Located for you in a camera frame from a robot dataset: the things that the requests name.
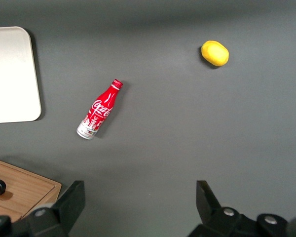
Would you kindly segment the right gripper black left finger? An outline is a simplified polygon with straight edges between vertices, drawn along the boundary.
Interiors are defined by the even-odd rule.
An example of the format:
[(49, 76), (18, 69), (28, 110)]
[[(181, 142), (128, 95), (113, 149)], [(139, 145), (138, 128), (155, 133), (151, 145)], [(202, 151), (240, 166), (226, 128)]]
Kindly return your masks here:
[(74, 181), (50, 207), (28, 216), (31, 237), (68, 237), (85, 207), (84, 181)]

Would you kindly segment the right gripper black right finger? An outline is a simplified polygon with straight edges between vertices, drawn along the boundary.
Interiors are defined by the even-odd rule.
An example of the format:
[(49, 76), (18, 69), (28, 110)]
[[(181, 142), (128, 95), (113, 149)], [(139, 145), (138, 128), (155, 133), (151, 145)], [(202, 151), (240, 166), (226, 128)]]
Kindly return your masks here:
[(231, 207), (222, 207), (206, 181), (196, 183), (196, 207), (202, 223), (190, 237), (255, 237), (255, 221)]

